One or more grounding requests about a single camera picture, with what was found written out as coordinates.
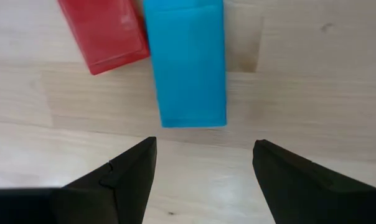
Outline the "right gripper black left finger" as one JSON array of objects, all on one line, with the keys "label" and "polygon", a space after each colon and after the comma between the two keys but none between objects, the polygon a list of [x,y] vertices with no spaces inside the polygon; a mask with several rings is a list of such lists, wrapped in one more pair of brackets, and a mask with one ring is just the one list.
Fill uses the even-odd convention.
[{"label": "right gripper black left finger", "polygon": [[0,224],[142,224],[156,158],[148,137],[63,187],[0,189]]}]

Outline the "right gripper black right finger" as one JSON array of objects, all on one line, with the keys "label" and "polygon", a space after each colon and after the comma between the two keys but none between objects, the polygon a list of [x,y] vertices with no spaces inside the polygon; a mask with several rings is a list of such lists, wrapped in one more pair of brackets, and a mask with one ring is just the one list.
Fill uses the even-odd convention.
[{"label": "right gripper black right finger", "polygon": [[265,139],[252,164],[276,224],[376,224],[376,187]]}]

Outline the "red plastic box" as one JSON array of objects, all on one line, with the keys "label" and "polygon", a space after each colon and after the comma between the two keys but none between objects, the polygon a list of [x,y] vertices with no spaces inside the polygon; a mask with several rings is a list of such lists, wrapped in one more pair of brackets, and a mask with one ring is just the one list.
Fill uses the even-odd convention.
[{"label": "red plastic box", "polygon": [[92,75],[148,58],[136,0],[58,0]]}]

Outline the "cyan plastic box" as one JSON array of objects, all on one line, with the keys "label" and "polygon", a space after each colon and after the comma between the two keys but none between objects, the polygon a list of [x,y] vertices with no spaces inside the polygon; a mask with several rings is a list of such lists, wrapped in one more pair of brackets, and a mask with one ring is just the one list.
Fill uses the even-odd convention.
[{"label": "cyan plastic box", "polygon": [[144,0],[164,128],[227,123],[223,0]]}]

